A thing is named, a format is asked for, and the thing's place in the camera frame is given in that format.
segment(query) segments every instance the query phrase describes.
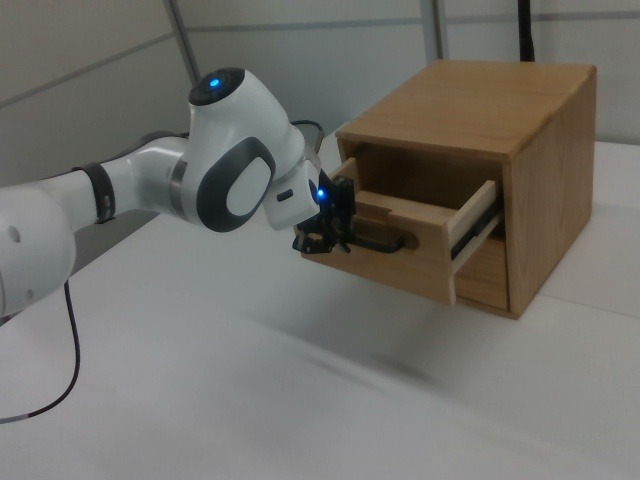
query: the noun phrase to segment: drawer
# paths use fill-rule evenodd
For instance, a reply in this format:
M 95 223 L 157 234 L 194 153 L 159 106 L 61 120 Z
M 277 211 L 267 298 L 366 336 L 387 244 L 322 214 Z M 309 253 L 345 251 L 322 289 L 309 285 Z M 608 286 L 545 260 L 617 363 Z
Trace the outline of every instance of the drawer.
M 503 220 L 500 185 L 493 179 L 458 181 L 455 169 L 430 168 L 422 160 L 417 168 L 413 167 L 400 165 L 391 157 L 363 155 L 348 159 L 332 174 L 354 180 L 356 234 L 383 243 L 402 237 L 405 243 L 402 249 L 380 253 L 349 245 L 351 253 L 336 248 L 328 254 L 303 256 L 453 305 L 456 283 L 469 290 L 468 282 L 456 282 L 456 273 Z M 438 187 L 429 189 L 421 185 Z M 466 270 L 477 277 L 474 269 Z
M 455 275 L 458 300 L 509 311 L 507 252 L 504 238 L 489 237 Z

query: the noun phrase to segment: drawer front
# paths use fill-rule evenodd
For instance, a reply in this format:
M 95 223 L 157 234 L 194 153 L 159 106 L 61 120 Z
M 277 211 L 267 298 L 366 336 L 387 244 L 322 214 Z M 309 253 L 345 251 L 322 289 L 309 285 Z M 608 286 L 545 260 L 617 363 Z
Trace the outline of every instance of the drawer front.
M 395 253 L 380 253 L 352 246 L 350 253 L 303 255 L 304 258 L 344 270 L 370 280 L 400 288 L 438 302 L 453 305 L 456 300 L 454 275 L 480 248 L 489 232 L 501 220 L 495 214 L 485 229 L 468 242 L 452 260 L 452 249 L 497 199 L 496 185 L 487 181 L 458 209 L 429 205 L 367 191 L 355 159 L 349 159 L 333 174 L 353 178 L 356 185 L 356 233 L 363 236 L 378 228 L 401 235 L 406 247 Z

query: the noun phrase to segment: cabinet side panel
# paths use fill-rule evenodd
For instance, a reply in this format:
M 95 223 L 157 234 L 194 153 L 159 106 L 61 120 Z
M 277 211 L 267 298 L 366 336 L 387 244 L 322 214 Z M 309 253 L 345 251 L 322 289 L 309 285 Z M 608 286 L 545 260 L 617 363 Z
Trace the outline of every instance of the cabinet side panel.
M 520 314 L 589 221 L 595 73 L 504 168 L 511 311 Z

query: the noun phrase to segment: cabinet top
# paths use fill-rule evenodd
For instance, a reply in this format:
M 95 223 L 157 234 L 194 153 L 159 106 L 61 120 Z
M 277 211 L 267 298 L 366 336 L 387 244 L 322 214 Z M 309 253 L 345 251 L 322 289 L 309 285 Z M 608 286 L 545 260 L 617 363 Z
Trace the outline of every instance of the cabinet top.
M 441 60 L 337 136 L 508 162 L 595 74 L 593 65 Z

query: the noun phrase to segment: open drawer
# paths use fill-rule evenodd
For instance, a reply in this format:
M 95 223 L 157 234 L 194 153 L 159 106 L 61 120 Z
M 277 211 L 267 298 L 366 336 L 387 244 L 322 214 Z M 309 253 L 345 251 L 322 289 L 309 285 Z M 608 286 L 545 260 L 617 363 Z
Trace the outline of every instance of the open drawer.
M 406 155 L 402 161 L 407 163 L 363 155 L 348 159 L 332 177 L 354 180 L 356 234 L 389 244 L 402 237 L 403 248 L 380 253 L 350 245 L 349 254 L 335 249 L 304 257 L 452 305 L 456 272 L 502 222 L 499 182 L 491 175 L 480 180 L 477 172 L 469 182 L 466 169 L 458 178 L 451 162 L 442 169 Z

